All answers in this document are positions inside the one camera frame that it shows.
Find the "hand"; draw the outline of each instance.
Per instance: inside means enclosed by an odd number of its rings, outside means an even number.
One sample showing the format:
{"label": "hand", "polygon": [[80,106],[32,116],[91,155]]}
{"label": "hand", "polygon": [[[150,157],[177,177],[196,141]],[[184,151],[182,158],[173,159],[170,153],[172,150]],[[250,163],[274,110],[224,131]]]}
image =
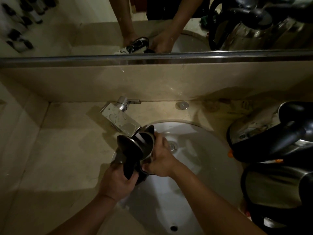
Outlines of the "hand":
{"label": "hand", "polygon": [[142,169],[157,176],[172,177],[173,170],[182,163],[169,151],[169,144],[166,138],[157,132],[154,134],[156,136],[156,142],[153,148],[152,162],[143,164]]}
{"label": "hand", "polygon": [[123,39],[124,39],[123,46],[126,47],[128,45],[131,45],[131,43],[138,39],[138,35],[136,33],[130,33],[123,36]]}
{"label": "hand", "polygon": [[153,39],[150,48],[156,53],[170,53],[176,40],[177,38],[174,38],[169,31],[165,30]]}
{"label": "hand", "polygon": [[104,173],[98,194],[112,198],[117,203],[134,189],[138,172],[134,171],[130,180],[124,176],[123,164],[113,163]]}

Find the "person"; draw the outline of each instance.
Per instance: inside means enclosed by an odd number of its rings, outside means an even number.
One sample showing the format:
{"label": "person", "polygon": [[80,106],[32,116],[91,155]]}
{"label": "person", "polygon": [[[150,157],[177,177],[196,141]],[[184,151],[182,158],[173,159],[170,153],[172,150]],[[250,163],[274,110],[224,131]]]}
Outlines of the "person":
{"label": "person", "polygon": [[[119,23],[120,30],[122,32],[124,47],[130,45],[134,40],[139,36],[135,33],[132,21],[131,13],[129,8],[129,0],[109,0],[114,11],[114,14]],[[170,53],[174,46],[175,41],[178,39],[179,35],[183,31],[185,25],[193,17],[193,14],[197,11],[197,8],[201,5],[201,10],[209,10],[210,0],[147,0],[147,17],[151,19],[172,19],[169,26],[164,29],[162,33],[157,35],[152,42],[150,47],[151,50],[156,53]],[[165,3],[169,9],[173,9],[174,17],[171,14],[167,14],[164,17],[164,14],[160,13],[165,9],[164,5],[160,3]]]}
{"label": "person", "polygon": [[[239,210],[207,188],[191,170],[179,162],[170,153],[166,138],[159,133],[155,135],[152,162],[144,164],[143,170],[155,174],[154,176],[168,176],[177,183],[205,234],[265,235]],[[108,212],[134,189],[137,179],[137,172],[127,180],[123,174],[123,165],[112,164],[103,176],[97,196],[49,235],[96,234]]]}

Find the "reflected faucet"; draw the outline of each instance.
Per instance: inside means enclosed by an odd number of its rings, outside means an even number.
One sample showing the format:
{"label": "reflected faucet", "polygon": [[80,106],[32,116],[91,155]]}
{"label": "reflected faucet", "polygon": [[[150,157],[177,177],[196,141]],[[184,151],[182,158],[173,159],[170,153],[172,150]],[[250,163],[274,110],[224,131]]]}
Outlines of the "reflected faucet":
{"label": "reflected faucet", "polygon": [[125,113],[130,104],[141,104],[141,101],[120,96],[115,104],[108,104],[100,113],[111,122],[113,127],[131,138],[139,132],[141,125]]}

